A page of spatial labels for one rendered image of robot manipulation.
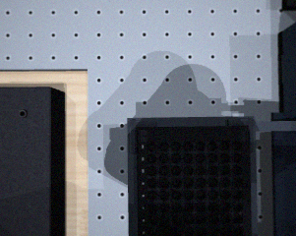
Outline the black microplate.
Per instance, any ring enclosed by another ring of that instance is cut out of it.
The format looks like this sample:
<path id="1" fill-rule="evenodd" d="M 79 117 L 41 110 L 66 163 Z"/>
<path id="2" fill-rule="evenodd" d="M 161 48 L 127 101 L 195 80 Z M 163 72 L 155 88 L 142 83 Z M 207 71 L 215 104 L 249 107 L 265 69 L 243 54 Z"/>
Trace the black microplate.
<path id="1" fill-rule="evenodd" d="M 138 236 L 252 236 L 249 126 L 137 127 Z"/>

